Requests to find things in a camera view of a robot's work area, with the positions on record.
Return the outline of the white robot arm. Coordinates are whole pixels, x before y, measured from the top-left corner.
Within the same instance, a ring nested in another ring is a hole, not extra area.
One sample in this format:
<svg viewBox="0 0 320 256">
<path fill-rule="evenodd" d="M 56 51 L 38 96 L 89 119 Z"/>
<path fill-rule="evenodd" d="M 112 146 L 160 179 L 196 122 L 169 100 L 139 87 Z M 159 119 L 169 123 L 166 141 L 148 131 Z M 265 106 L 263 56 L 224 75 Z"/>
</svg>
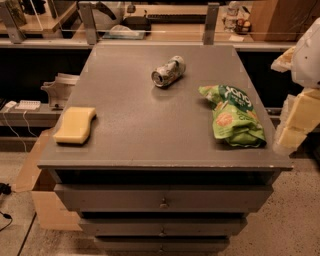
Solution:
<svg viewBox="0 0 320 256">
<path fill-rule="evenodd" d="M 320 18 L 295 46 L 273 61 L 271 69 L 290 70 L 292 81 L 303 87 L 284 101 L 273 142 L 276 153 L 290 155 L 320 124 Z"/>
</svg>

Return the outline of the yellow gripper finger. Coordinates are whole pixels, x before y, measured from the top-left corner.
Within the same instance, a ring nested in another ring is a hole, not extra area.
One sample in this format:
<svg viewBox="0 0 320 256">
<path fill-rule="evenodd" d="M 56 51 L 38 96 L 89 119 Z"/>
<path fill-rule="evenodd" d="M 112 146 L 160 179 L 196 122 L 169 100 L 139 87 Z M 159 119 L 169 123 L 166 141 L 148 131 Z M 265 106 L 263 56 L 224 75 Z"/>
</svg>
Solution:
<svg viewBox="0 0 320 256">
<path fill-rule="evenodd" d="M 286 72 L 292 68 L 292 57 L 295 50 L 295 46 L 286 50 L 282 55 L 273 61 L 271 69 L 277 72 Z"/>
<path fill-rule="evenodd" d="M 297 96 L 288 95 L 276 128 L 273 150 L 290 155 L 320 124 L 320 90 L 305 88 Z"/>
</svg>

